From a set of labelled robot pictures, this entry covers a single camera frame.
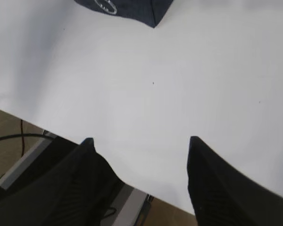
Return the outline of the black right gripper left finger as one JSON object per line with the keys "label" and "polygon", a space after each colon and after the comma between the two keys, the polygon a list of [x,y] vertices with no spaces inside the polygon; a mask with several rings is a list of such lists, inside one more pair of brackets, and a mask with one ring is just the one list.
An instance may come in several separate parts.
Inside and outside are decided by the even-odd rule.
{"label": "black right gripper left finger", "polygon": [[1,192],[0,226],[98,226],[121,185],[87,138],[33,182]]}

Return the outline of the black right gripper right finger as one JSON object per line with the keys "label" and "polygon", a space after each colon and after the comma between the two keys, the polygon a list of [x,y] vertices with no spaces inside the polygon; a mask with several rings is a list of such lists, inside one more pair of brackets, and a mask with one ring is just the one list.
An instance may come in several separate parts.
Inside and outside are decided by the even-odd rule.
{"label": "black right gripper right finger", "polygon": [[226,162],[192,136],[188,192],[199,226],[283,226],[283,198]]}

